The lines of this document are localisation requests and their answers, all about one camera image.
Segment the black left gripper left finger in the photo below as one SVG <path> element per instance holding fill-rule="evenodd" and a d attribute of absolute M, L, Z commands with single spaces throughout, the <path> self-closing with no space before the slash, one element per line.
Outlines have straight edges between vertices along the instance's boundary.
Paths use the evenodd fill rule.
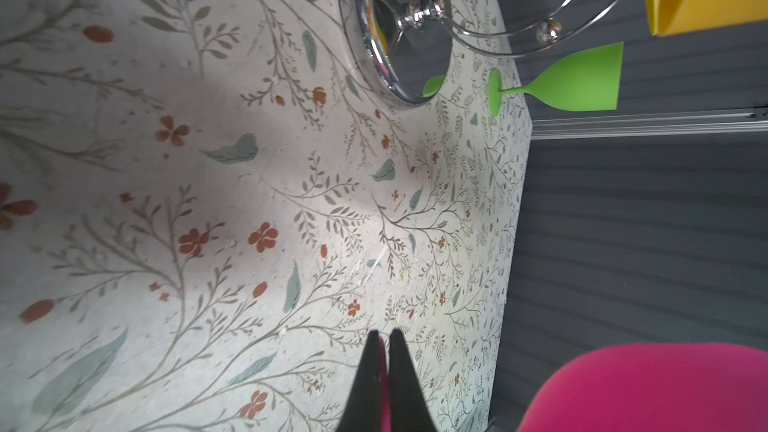
<path fill-rule="evenodd" d="M 374 330 L 367 336 L 347 404 L 336 430 L 383 431 L 385 384 L 386 352 L 379 333 Z"/>

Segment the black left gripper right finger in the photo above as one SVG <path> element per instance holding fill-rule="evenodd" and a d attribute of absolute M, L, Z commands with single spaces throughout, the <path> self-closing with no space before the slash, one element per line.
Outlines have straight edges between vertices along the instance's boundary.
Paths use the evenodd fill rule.
<path fill-rule="evenodd" d="M 436 432 L 415 367 L 400 329 L 389 341 L 389 399 L 392 431 Z"/>

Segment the pink wine glass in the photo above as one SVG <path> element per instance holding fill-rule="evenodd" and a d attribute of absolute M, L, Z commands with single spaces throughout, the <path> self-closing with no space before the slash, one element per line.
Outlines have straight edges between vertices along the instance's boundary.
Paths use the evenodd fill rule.
<path fill-rule="evenodd" d="M 581 355 L 530 402 L 521 431 L 764 431 L 767 355 L 723 343 L 633 344 Z"/>

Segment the green wine glass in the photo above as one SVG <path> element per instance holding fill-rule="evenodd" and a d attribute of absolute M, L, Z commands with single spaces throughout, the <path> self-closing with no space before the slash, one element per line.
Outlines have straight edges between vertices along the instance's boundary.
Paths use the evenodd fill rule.
<path fill-rule="evenodd" d="M 617 109 L 624 43 L 616 42 L 575 52 L 553 63 L 527 85 L 503 88 L 501 72 L 488 77 L 490 115 L 501 112 L 506 95 L 529 94 L 545 105 L 568 112 Z"/>

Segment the chrome wine glass rack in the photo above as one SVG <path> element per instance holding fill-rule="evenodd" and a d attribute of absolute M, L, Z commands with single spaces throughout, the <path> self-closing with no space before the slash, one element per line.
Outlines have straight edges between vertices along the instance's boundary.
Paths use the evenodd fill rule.
<path fill-rule="evenodd" d="M 441 77 L 410 81 L 406 68 L 416 63 L 409 55 L 416 48 L 408 40 L 428 29 L 434 39 L 435 31 L 443 30 L 450 38 L 442 42 L 443 48 L 436 58 L 427 58 L 439 73 L 448 70 L 448 53 L 453 44 L 483 56 L 520 59 L 547 51 L 571 39 L 598 22 L 621 0 L 612 0 L 603 10 L 574 30 L 564 33 L 556 15 L 573 0 L 562 4 L 545 17 L 511 32 L 484 33 L 470 30 L 453 19 L 450 0 L 341 0 L 344 31 L 356 64 L 368 85 L 382 100 L 413 108 L 430 101 L 441 87 Z M 502 53 L 481 49 L 470 43 L 472 39 L 506 40 L 524 32 L 536 33 L 540 46 L 523 53 Z M 417 85 L 423 85 L 419 92 Z"/>

